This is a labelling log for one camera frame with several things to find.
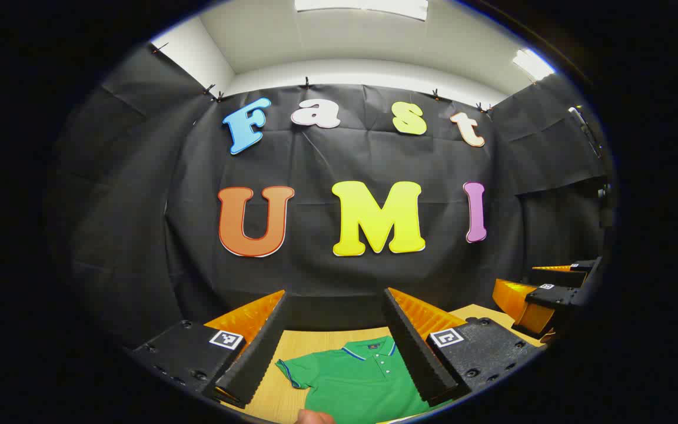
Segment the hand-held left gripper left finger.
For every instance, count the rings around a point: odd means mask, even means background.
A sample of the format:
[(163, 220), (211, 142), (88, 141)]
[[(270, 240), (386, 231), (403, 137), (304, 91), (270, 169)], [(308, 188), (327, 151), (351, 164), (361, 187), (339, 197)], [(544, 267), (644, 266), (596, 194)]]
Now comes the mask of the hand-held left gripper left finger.
[(151, 373), (213, 402), (244, 408), (271, 364), (288, 295), (271, 293), (205, 324), (180, 320), (130, 351)]

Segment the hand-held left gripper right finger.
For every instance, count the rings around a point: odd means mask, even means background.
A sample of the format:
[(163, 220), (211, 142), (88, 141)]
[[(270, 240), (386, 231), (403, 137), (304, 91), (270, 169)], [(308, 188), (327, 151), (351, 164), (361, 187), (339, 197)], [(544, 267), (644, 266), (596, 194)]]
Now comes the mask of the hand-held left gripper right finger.
[(490, 317), (461, 319), (392, 287), (382, 298), (396, 348), (431, 407), (482, 392), (543, 352)]

